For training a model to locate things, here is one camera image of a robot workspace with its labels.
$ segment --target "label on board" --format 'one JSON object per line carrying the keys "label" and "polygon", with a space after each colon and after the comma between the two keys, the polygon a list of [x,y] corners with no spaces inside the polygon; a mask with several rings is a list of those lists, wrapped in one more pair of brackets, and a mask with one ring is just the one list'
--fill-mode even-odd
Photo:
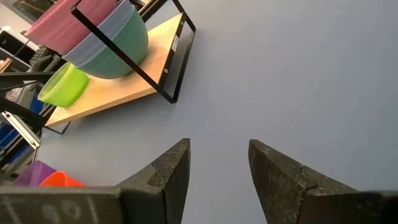
{"label": "label on board", "polygon": [[176,35],[176,36],[174,37],[173,46],[172,46],[172,50],[174,50],[174,52],[175,52],[175,50],[177,49],[178,40],[179,40],[179,37],[177,37],[177,35]]}

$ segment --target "plastic bowl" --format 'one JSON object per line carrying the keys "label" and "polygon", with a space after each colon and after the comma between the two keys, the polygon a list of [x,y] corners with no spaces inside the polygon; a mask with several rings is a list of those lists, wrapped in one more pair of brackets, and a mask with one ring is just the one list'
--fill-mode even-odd
{"label": "plastic bowl", "polygon": [[[70,13],[76,0],[59,0],[26,32],[26,37],[61,54],[79,44],[90,31]],[[81,0],[78,9],[96,26],[115,8],[115,0]]]}
{"label": "plastic bowl", "polygon": [[40,101],[67,108],[80,97],[87,84],[87,75],[71,63],[66,63],[48,80],[37,98]]}
{"label": "plastic bowl", "polygon": [[[98,26],[98,28],[110,39],[122,29],[129,19],[133,6],[129,0],[122,0],[117,3],[116,9]],[[80,66],[89,61],[92,55],[98,54],[105,44],[93,33],[90,33],[76,47],[71,49],[62,58],[75,66]]]}
{"label": "plastic bowl", "polygon": [[47,177],[40,187],[84,187],[82,183],[71,178],[65,172],[57,171]]}
{"label": "plastic bowl", "polygon": [[14,186],[37,187],[56,170],[42,161],[35,161],[14,181]]}
{"label": "plastic bowl", "polygon": [[[135,63],[140,63],[148,48],[148,33],[144,21],[134,7],[123,28],[112,41]],[[127,75],[132,69],[121,60],[111,49],[104,47],[97,55],[78,69],[92,76],[114,79]]]}

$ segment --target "purple cup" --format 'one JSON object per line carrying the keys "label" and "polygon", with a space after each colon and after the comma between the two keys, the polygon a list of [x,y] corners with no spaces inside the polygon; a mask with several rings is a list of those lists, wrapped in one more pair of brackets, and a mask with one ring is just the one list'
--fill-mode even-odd
{"label": "purple cup", "polygon": [[56,170],[42,161],[35,161],[14,181],[14,186],[38,187]]}

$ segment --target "green bowl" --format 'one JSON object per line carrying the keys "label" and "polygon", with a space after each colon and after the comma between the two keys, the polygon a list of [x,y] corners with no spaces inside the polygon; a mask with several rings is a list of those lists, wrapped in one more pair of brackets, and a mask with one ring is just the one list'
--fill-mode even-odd
{"label": "green bowl", "polygon": [[79,99],[87,84],[87,75],[71,63],[66,63],[48,80],[37,98],[40,101],[67,108]]}
{"label": "green bowl", "polygon": [[[148,48],[148,33],[144,21],[135,7],[123,28],[112,41],[136,64],[145,57]],[[104,79],[119,78],[132,70],[107,46],[104,46],[102,51],[77,68],[92,76]]]}

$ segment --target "wooden shelf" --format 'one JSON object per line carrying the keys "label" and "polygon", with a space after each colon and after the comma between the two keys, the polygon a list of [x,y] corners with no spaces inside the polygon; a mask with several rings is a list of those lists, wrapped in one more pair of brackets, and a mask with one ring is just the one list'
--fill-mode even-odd
{"label": "wooden shelf", "polygon": [[[157,83],[172,51],[177,30],[181,32],[178,29],[181,20],[182,14],[179,14],[148,32],[148,52],[140,67]],[[67,109],[57,107],[46,126],[67,123],[156,92],[136,72],[114,80],[104,80],[91,75],[89,78],[90,82],[80,98]]]}

